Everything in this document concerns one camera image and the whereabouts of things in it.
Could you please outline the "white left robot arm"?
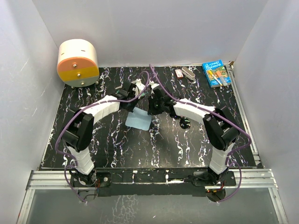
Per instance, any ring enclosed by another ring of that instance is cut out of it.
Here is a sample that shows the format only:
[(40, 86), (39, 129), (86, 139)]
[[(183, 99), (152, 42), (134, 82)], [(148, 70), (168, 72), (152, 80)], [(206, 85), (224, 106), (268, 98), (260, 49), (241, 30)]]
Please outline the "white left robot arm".
[(70, 174), (82, 185), (92, 186), (97, 179), (89, 151), (94, 124), (120, 109), (131, 112), (142, 97), (145, 88), (141, 79), (133, 82), (126, 81), (116, 88), (112, 95), (106, 95), (96, 103), (77, 111), (70, 111), (71, 119), (64, 125), (61, 140), (75, 163)]

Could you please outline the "light blue cleaning cloth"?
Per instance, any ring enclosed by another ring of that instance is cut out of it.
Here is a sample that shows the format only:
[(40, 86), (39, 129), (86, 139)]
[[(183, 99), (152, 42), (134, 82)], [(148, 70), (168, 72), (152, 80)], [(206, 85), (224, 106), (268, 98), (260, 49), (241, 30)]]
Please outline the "light blue cleaning cloth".
[(135, 107), (132, 112), (128, 113), (125, 125), (144, 131), (150, 128), (152, 116), (140, 108)]

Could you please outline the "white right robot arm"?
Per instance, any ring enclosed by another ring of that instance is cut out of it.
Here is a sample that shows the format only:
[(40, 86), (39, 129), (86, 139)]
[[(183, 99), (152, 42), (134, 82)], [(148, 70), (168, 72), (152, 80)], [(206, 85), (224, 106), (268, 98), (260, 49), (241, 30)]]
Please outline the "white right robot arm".
[(159, 115), (165, 112), (171, 118), (179, 119), (183, 129), (190, 128), (191, 120), (204, 126), (212, 145), (212, 157), (207, 171), (199, 179), (213, 185), (221, 184), (228, 172), (228, 154), (232, 151), (240, 132), (234, 126), (215, 116), (214, 113), (235, 123), (229, 109), (225, 106), (217, 108), (199, 105), (186, 98), (176, 101), (168, 96), (159, 84), (151, 84), (150, 89), (149, 115)]

